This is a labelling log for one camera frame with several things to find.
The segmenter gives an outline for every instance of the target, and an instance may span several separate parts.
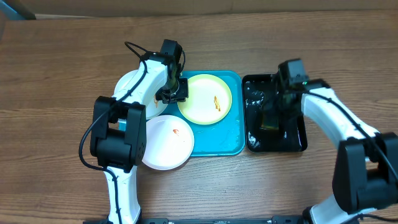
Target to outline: white plate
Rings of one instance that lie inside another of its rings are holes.
[[[143,163],[157,170],[182,165],[193,150],[193,132],[181,118],[162,115],[147,121],[147,146]]]
[[[188,79],[189,97],[178,102],[181,114],[195,124],[214,124],[231,109],[232,93],[220,78],[201,74]]]

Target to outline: black cable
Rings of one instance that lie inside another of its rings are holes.
[[[138,46],[137,44],[133,44],[132,42],[125,41],[125,42],[124,42],[124,45],[125,45],[128,49],[130,49],[130,50],[131,50],[135,55],[137,55],[138,57],[141,57],[141,55],[139,55],[139,53],[137,53],[137,52],[136,52],[132,47],[130,47],[129,45],[134,46],[134,47],[137,47],[138,49],[143,50],[145,53],[148,52],[147,49],[145,49],[145,48],[143,48],[143,47],[141,47],[141,46]]]
[[[81,138],[80,144],[79,144],[79,158],[80,158],[81,163],[82,163],[84,166],[86,166],[86,167],[88,167],[88,168],[90,168],[90,169],[100,170],[100,171],[107,172],[107,173],[109,173],[109,174],[112,176],[112,181],[114,182],[114,196],[115,196],[116,213],[118,214],[119,224],[122,224],[122,217],[121,217],[121,214],[120,214],[120,207],[119,207],[119,195],[118,195],[117,177],[115,176],[115,174],[114,174],[112,171],[108,170],[108,169],[105,168],[105,167],[97,167],[97,166],[93,166],[93,165],[87,163],[87,162],[85,161],[84,157],[83,157],[83,145],[84,145],[84,143],[85,143],[85,141],[86,141],[86,138],[87,138],[88,134],[89,134],[90,131],[93,129],[94,125],[95,125],[103,116],[105,116],[106,114],[108,114],[118,103],[122,102],[122,101],[125,100],[129,95],[131,95],[131,93],[137,88],[137,86],[141,83],[141,81],[144,79],[144,77],[145,77],[145,75],[146,75],[146,73],[147,73],[148,68],[147,68],[147,64],[146,64],[145,60],[141,60],[141,55],[138,54],[138,53],[137,53],[134,49],[132,49],[130,46],[128,46],[128,44],[131,44],[131,45],[133,45],[133,46],[135,46],[135,47],[138,47],[139,49],[141,49],[141,50],[143,50],[143,51],[145,51],[145,52],[146,52],[147,50],[143,49],[142,47],[140,47],[140,46],[138,46],[138,45],[136,45],[136,44],[130,43],[130,42],[125,42],[124,44],[127,46],[128,49],[130,49],[135,55],[137,55],[137,56],[140,58],[140,62],[142,62],[142,63],[144,64],[144,73],[142,74],[142,76],[140,77],[140,79],[138,80],[138,82],[137,82],[129,91],[127,91],[127,93],[126,93],[124,96],[122,96],[120,99],[118,99],[113,105],[111,105],[111,106],[109,107],[109,109],[107,109],[106,111],[104,111],[104,113],[102,113],[97,119],[95,119],[95,121],[92,122],[92,124],[88,127],[88,129],[87,129],[86,132],[84,133],[83,137]]]
[[[383,160],[383,162],[385,162],[387,164],[388,168],[392,172],[392,175],[396,179],[396,184],[398,185],[397,172],[392,167],[392,165],[391,165],[390,161],[388,160],[388,158],[386,157],[386,155],[383,153],[383,151],[381,151],[380,147],[372,140],[372,138],[366,133],[366,131],[348,114],[348,112],[346,110],[344,110],[344,108],[342,106],[340,106],[338,103],[334,102],[331,98],[327,98],[325,96],[322,96],[322,95],[319,95],[316,93],[312,93],[310,91],[289,91],[289,93],[300,93],[300,94],[308,94],[308,95],[316,96],[318,98],[326,100],[327,102],[329,102],[329,103],[333,104],[335,107],[337,107],[347,117],[347,119],[354,125],[354,127],[368,140],[370,145],[372,147],[374,147],[375,149],[377,149],[376,150],[377,153],[379,154],[379,156],[381,156],[381,159]]]
[[[182,63],[181,71],[179,73],[181,73],[184,70],[184,66],[185,66],[185,52],[184,52],[184,50],[182,50],[182,55],[184,56],[184,62]]]
[[[373,218],[376,220],[380,220],[380,221],[384,221],[384,222],[393,222],[393,223],[398,223],[398,218],[384,218],[384,217],[380,217],[378,215],[371,215],[371,214],[358,214],[356,216],[354,216],[353,218],[350,218],[349,220],[343,222],[342,224],[350,224],[353,221],[357,220],[357,219],[363,219],[363,218]]]

